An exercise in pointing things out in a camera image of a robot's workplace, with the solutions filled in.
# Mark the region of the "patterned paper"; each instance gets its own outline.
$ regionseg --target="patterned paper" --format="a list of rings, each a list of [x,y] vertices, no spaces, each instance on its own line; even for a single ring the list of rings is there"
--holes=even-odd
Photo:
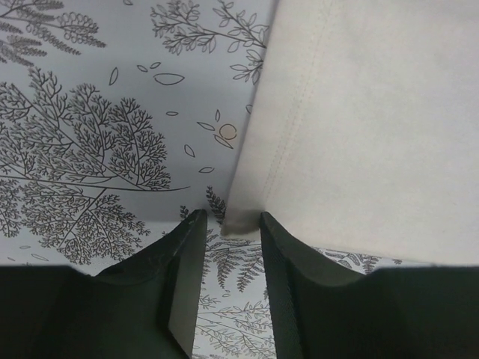
[[[96,274],[209,209],[195,358],[275,358],[260,244],[219,234],[274,9],[0,0],[0,263]]]

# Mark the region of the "fern illustration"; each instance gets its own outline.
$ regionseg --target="fern illustration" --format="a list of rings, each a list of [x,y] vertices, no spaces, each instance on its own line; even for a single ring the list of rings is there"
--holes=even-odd
[[[219,0],[219,8],[213,8],[219,16],[218,29],[206,29],[198,23],[199,4],[193,1],[172,0],[167,7],[157,5],[151,8],[155,37],[163,38],[163,45],[172,54],[183,50],[202,52],[215,51],[220,39],[228,41],[228,52],[245,49],[247,64],[234,64],[230,68],[237,72],[235,80],[251,80],[255,85],[263,69],[263,51],[266,48],[269,26],[257,24],[257,14],[246,16],[246,11],[233,14],[233,2]]]
[[[243,307],[223,307],[217,301],[198,311],[197,332],[210,338],[225,355],[275,358],[269,305],[259,301]]]
[[[207,188],[207,200],[210,205],[211,212],[215,215],[218,224],[223,224],[226,213],[226,203],[213,192],[211,185]]]
[[[129,256],[150,231],[108,191],[169,191],[163,136],[134,99],[114,104],[90,84],[64,92],[38,68],[29,76],[33,97],[0,83],[1,231],[26,227],[77,264]]]
[[[237,286],[240,292],[244,292],[246,286],[260,274],[264,273],[263,255],[261,246],[257,245],[247,249],[241,272],[238,274]]]
[[[59,34],[74,44],[106,46],[94,37],[98,25],[90,17],[57,13],[63,7],[64,3],[58,0],[0,0],[0,62],[33,66],[25,57],[46,56],[47,52],[40,48],[44,43],[80,55],[80,51],[60,40]]]
[[[212,186],[206,190],[207,202],[216,222],[222,224],[225,219],[226,204],[218,196]],[[180,207],[180,218],[184,219],[189,213],[185,206]],[[226,239],[216,233],[215,228],[207,232],[207,246],[203,268],[203,282],[211,265],[216,265],[216,277],[221,288],[226,287],[226,281],[236,270],[239,270],[237,287],[240,292],[250,284],[255,277],[264,273],[261,244],[242,239]]]
[[[379,257],[375,256],[368,256],[366,254],[354,254],[354,253],[347,253],[341,251],[330,251],[330,250],[323,250],[320,248],[315,248],[315,250],[319,251],[322,255],[328,257],[331,260],[341,264],[342,266],[353,269],[353,270],[360,270],[363,271],[365,274],[372,273],[379,264]],[[402,260],[393,260],[393,263],[397,266],[402,264]]]

